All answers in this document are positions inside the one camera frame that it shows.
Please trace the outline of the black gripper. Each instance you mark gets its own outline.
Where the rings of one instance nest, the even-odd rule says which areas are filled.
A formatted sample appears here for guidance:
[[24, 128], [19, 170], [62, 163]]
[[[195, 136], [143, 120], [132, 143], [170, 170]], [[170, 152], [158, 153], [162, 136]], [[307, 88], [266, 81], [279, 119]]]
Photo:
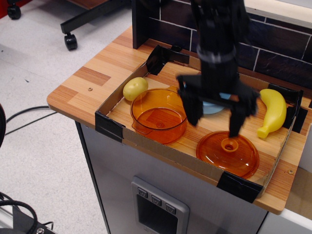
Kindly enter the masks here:
[[[208, 93], [228, 93], [238, 96], [238, 101], [231, 109], [229, 137], [238, 136], [245, 118], [257, 112], [259, 94], [241, 82], [235, 58], [224, 63], [211, 59], [201, 59], [201, 75], [180, 75], [179, 85], [183, 82], [206, 90]], [[180, 91], [184, 111], [188, 122], [196, 126], [203, 116], [203, 102], [193, 94]]]

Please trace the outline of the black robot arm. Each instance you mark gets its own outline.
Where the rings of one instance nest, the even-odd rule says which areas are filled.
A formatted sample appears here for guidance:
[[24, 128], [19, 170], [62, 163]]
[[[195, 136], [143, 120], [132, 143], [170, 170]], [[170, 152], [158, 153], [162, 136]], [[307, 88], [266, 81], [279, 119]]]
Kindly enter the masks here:
[[188, 122], [196, 126], [203, 117], [203, 102], [231, 110], [229, 137], [239, 134], [245, 118], [257, 112], [259, 94], [245, 85], [238, 73], [238, 44], [249, 29], [242, 0], [193, 0], [199, 44], [200, 75], [180, 75], [179, 95]]

